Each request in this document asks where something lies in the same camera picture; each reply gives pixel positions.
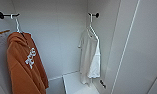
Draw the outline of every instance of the hoodie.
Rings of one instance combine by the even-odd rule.
[[[23,35],[13,32],[7,39],[7,61],[13,94],[46,94],[48,79],[38,50],[31,35]]]

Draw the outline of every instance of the white wall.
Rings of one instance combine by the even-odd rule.
[[[4,14],[15,13],[11,0],[0,0],[0,11]],[[9,17],[0,19],[0,31],[15,30],[15,21]],[[0,38],[0,94],[12,94],[10,76],[7,68],[6,60],[6,37],[1,40]]]
[[[50,88],[64,93],[62,75],[79,71],[81,33],[86,28],[87,0],[12,0],[24,32],[38,48]]]
[[[100,14],[99,18],[93,18],[92,26],[100,39],[101,51],[101,77],[94,79],[93,83],[101,94],[105,94],[105,89],[99,83],[99,80],[104,81],[105,79],[119,4],[120,0],[88,0],[88,12]]]

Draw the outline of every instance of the black hook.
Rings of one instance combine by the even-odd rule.
[[[11,15],[3,15],[3,13],[0,12],[0,19],[4,19],[4,16],[11,16]]]
[[[92,14],[92,16],[96,16],[96,18],[99,17],[99,13],[96,13],[96,14]]]

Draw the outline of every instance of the white shirt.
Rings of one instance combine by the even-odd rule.
[[[81,48],[81,82],[91,83],[90,78],[100,77],[100,49],[99,39],[88,29],[82,33],[79,43]]]

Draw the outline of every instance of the closet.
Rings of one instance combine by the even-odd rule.
[[[157,0],[0,0],[0,12],[20,14],[20,30],[32,35],[45,68],[47,94],[157,94]],[[92,87],[79,83],[78,45],[88,13],[99,13],[91,25],[101,70]],[[0,34],[0,94],[12,94],[6,42],[17,29],[9,16],[0,19],[0,32],[6,30]]]

